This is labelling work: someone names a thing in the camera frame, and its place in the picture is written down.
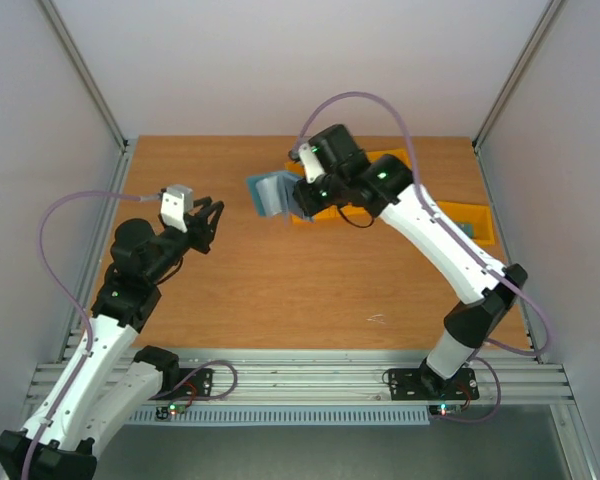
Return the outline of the teal card holder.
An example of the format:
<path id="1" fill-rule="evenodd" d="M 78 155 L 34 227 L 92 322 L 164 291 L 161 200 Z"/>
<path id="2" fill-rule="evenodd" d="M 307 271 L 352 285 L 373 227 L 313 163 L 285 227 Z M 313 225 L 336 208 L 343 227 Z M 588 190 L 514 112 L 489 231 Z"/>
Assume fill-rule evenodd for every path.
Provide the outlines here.
<path id="1" fill-rule="evenodd" d="M 296 176 L 286 170 L 247 177 L 246 185 L 256 213 L 265 218 L 291 216 L 287 192 L 293 192 L 297 181 Z"/>

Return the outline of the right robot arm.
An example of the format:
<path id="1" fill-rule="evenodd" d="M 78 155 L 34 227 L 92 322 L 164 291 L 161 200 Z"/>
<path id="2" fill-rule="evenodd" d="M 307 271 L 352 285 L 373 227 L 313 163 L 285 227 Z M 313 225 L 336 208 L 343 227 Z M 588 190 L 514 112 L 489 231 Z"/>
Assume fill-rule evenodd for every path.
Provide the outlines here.
<path id="1" fill-rule="evenodd" d="M 390 153 L 370 159 L 342 124 L 301 143 L 289 157 L 303 169 L 293 198 L 304 215 L 346 205 L 364 209 L 409 240 L 455 291 L 459 301 L 417 375 L 428 395 L 447 394 L 465 362 L 511 310 L 526 270 L 484 251 L 417 185 L 402 159 Z"/>

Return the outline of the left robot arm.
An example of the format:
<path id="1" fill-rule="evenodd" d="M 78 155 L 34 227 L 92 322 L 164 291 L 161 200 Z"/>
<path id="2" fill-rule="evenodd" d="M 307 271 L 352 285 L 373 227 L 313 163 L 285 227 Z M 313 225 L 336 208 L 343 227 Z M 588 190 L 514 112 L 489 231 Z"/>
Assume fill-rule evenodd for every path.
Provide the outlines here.
<path id="1" fill-rule="evenodd" d="M 121 223 L 112 262 L 96 295 L 82 338 L 38 409 L 16 430 L 0 434 L 0 464 L 9 479 L 90 479 L 111 440 L 131 414 L 182 384 L 179 357 L 145 347 L 122 378 L 104 387 L 113 368 L 149 320 L 160 282 L 191 250 L 210 250 L 224 210 L 209 197 L 161 193 L 161 232 L 141 218 Z"/>

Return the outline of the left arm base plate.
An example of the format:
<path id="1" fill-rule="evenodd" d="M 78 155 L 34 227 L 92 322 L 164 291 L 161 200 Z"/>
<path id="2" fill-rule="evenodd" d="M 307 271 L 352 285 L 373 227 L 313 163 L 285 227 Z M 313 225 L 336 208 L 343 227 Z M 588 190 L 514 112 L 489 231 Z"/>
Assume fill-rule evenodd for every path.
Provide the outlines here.
<path id="1" fill-rule="evenodd" d="M 212 368 L 203 368 L 195 375 L 191 375 L 193 371 L 193 368 L 181 368 L 176 383 L 180 384 L 182 381 L 184 383 L 170 393 L 160 392 L 158 395 L 152 397 L 152 400 L 179 401 L 190 398 L 194 391 L 197 396 L 210 396 L 214 370 Z"/>

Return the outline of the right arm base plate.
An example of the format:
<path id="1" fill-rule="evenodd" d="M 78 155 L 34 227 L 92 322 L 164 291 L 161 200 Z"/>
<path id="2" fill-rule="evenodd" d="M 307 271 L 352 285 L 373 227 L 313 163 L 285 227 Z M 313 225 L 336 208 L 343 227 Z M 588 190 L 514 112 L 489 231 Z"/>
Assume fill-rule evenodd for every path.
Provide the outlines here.
<path id="1" fill-rule="evenodd" d="M 418 368 L 390 368 L 383 372 L 381 381 L 389 388 L 393 401 L 473 401 L 480 398 L 475 372 L 470 368 L 461 368 L 438 392 L 429 390 L 420 381 Z"/>

